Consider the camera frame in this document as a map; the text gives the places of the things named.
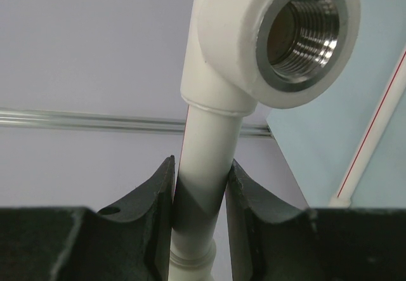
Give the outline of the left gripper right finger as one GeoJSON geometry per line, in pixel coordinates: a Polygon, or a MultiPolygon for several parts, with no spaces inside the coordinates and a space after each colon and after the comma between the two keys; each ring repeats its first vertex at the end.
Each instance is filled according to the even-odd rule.
{"type": "Polygon", "coordinates": [[[403,209],[298,209],[233,162],[226,186],[234,280],[404,280],[403,209]]]}

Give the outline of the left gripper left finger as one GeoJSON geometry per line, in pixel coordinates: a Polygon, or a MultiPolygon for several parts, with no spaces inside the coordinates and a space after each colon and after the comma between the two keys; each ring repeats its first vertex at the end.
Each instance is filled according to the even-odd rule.
{"type": "Polygon", "coordinates": [[[1,209],[2,280],[167,280],[174,157],[99,211],[1,209]]]}

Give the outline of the white PVC pipe frame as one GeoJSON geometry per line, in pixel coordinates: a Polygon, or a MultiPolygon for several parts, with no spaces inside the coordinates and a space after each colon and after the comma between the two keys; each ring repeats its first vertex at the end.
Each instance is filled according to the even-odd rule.
{"type": "Polygon", "coordinates": [[[360,0],[194,0],[181,95],[188,103],[174,193],[170,280],[211,280],[242,120],[262,103],[294,108],[347,64],[360,0]]]}

